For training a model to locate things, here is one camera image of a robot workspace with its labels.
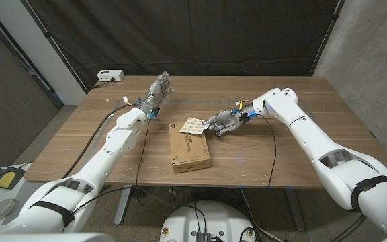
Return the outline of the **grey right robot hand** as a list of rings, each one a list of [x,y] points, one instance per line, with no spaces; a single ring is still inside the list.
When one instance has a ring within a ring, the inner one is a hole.
[[[253,105],[249,104],[242,108],[220,110],[214,116],[203,121],[202,124],[207,126],[208,130],[213,130],[216,136],[222,136],[249,122],[256,115]]]

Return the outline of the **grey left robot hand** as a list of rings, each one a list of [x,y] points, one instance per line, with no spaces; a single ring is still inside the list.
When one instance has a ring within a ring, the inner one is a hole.
[[[171,93],[171,79],[166,71],[163,71],[154,82],[152,82],[146,97],[140,103],[139,108],[147,115],[148,119],[153,119],[159,115],[160,105]]]

